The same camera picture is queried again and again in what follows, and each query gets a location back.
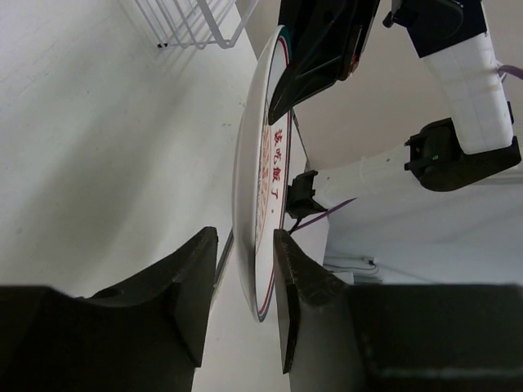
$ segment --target beige wall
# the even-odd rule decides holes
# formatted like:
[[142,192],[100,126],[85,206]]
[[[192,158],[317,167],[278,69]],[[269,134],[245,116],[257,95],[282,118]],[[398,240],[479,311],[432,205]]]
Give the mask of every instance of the beige wall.
[[[239,8],[248,0],[239,0]],[[521,0],[484,0],[499,60],[523,65]],[[431,75],[399,26],[381,21],[390,2],[382,1],[369,44],[355,75],[297,107],[311,163],[335,167],[403,143],[449,111]],[[279,0],[260,0],[247,31],[259,54],[278,20]],[[523,86],[506,83],[516,120],[523,116]]]

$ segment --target robotic arm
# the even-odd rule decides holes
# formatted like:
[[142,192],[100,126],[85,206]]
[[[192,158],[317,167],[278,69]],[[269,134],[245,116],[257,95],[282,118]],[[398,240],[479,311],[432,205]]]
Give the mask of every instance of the robotic arm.
[[[297,7],[282,2],[279,22],[290,30],[294,56],[275,89],[270,123],[355,72],[379,3],[302,1]],[[440,84],[452,117],[427,125],[405,145],[384,154],[297,177],[288,193],[292,216],[392,189],[422,186],[448,192],[521,161],[481,0],[392,0],[383,24],[407,29]]]

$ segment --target dish rack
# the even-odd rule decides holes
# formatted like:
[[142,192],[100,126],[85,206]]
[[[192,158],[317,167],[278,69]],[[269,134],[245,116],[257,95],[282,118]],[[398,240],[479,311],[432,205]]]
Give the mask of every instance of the dish rack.
[[218,44],[227,49],[238,41],[258,0],[247,0],[247,9],[232,32],[229,26],[223,29],[221,25],[236,0],[135,0],[135,3],[158,39],[158,48],[204,49],[208,44]]

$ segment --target white wire rack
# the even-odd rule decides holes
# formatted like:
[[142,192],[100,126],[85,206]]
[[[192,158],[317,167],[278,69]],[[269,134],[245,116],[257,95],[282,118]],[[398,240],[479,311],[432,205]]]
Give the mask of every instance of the white wire rack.
[[222,31],[221,24],[236,4],[236,0],[135,0],[145,17],[158,47],[197,47],[204,49],[217,43],[224,49],[233,47],[258,0],[248,0],[238,26],[231,33],[229,26]]

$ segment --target white plate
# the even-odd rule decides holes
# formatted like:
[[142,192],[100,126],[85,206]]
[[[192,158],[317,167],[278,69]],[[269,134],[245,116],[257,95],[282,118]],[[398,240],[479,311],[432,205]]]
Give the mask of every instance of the white plate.
[[290,61],[285,27],[266,44],[249,88],[239,126],[233,184],[233,231],[239,274],[256,320],[263,321],[272,297],[273,232],[283,228],[292,116],[273,126],[267,110]]

